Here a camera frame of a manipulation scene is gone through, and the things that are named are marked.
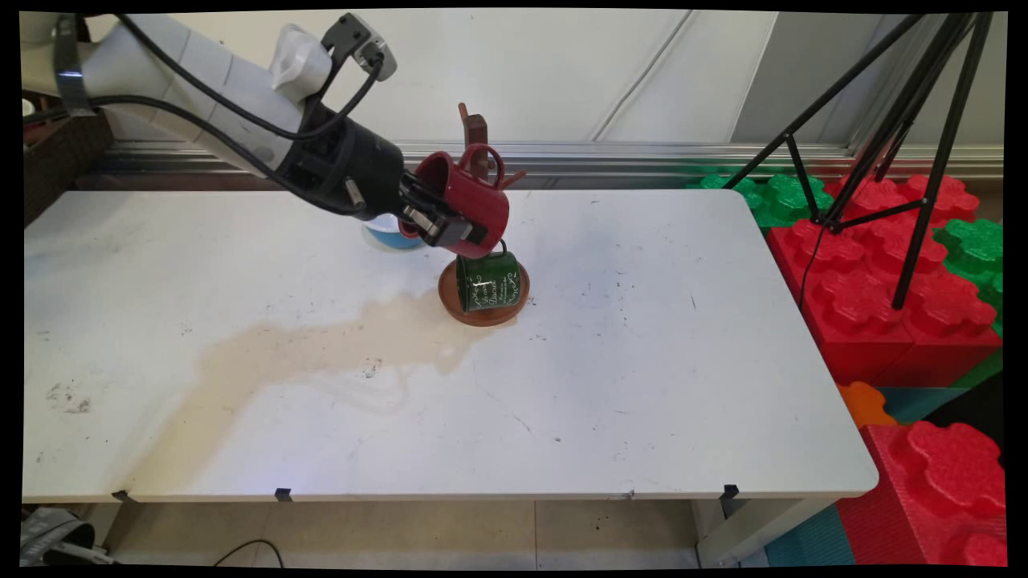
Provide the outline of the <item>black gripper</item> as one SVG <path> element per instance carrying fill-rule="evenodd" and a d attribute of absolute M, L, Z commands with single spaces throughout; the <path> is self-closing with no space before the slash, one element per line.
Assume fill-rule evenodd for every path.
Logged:
<path fill-rule="evenodd" d="M 332 214 L 362 221 L 401 216 L 401 234 L 430 246 L 488 245 L 487 228 L 460 215 L 443 194 L 407 172 L 396 145 L 350 118 L 318 139 L 294 141 L 280 176 L 291 193 Z"/>

